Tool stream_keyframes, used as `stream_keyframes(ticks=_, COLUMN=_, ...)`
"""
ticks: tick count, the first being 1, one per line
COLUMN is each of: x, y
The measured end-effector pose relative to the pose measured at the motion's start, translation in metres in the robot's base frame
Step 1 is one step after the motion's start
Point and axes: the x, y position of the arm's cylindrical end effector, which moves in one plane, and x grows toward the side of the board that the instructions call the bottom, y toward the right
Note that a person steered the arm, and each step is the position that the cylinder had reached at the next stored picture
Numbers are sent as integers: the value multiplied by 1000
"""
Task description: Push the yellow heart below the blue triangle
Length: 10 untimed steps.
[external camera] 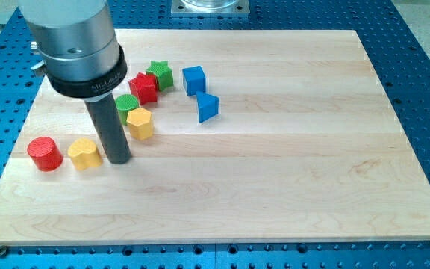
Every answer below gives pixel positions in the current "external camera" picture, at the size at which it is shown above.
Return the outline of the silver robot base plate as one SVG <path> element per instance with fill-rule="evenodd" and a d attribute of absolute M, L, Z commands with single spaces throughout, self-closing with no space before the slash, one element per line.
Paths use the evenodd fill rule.
<path fill-rule="evenodd" d="M 173 16 L 244 16 L 249 13 L 249 0 L 171 0 Z"/>

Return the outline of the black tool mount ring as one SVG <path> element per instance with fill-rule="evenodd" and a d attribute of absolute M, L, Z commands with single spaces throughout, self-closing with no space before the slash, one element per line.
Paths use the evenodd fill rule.
<path fill-rule="evenodd" d="M 53 89 L 63 96 L 87 99 L 109 93 L 118 86 L 127 74 L 128 68 L 125 53 L 119 45 L 119 60 L 106 74 L 89 81 L 64 81 L 53 75 L 46 74 Z"/>

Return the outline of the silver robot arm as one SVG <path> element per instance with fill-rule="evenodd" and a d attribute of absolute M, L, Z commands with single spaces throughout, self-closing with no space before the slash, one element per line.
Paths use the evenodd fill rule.
<path fill-rule="evenodd" d="M 107 0 L 19 0 L 42 60 L 33 66 L 63 96 L 82 99 L 107 159 L 131 158 L 112 94 L 126 77 Z"/>

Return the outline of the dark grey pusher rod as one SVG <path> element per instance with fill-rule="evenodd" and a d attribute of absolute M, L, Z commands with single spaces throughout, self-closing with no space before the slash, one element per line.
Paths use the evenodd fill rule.
<path fill-rule="evenodd" d="M 109 162 L 127 163 L 131 158 L 131 151 L 113 95 L 108 93 L 96 99 L 85 99 L 84 104 Z"/>

